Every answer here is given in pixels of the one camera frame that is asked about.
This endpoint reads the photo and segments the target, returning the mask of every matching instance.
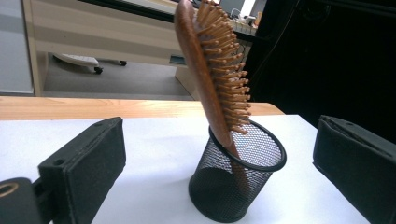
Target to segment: white table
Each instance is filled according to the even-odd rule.
[[[297,115],[251,119],[280,140],[288,161],[237,223],[368,223],[312,164],[314,127]],[[0,180],[35,181],[40,162],[96,121],[0,121]],[[126,166],[93,223],[217,223],[188,193],[208,139],[205,118],[125,119],[123,130]]]

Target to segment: wooden hairbrush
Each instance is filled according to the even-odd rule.
[[[232,132],[246,134],[249,124],[248,74],[242,71],[243,54],[235,54],[239,44],[221,7],[203,0],[195,13],[189,0],[180,0],[175,12],[178,42],[201,98],[210,129],[216,139],[236,158],[240,158],[233,142]],[[246,179],[244,171],[239,179]]]

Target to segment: black mesh pen holder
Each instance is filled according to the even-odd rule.
[[[286,163],[285,149],[272,133],[254,121],[244,128],[248,134],[233,133],[238,157],[209,128],[210,138],[190,180],[195,207],[217,222],[241,219],[271,174]]]

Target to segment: hairbrush bristle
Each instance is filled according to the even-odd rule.
[[[233,27],[221,7],[208,0],[202,1],[194,21],[227,126],[230,131],[245,134],[243,125],[249,124],[250,116],[248,80],[244,78],[248,72],[242,71],[245,63],[238,62],[243,54],[236,54],[239,44]]]

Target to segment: screw hole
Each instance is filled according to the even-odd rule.
[[[64,164],[64,160],[57,160],[53,164],[54,165],[62,165],[62,164]]]
[[[18,188],[17,183],[6,183],[0,186],[0,198],[7,196],[8,194],[14,192]]]

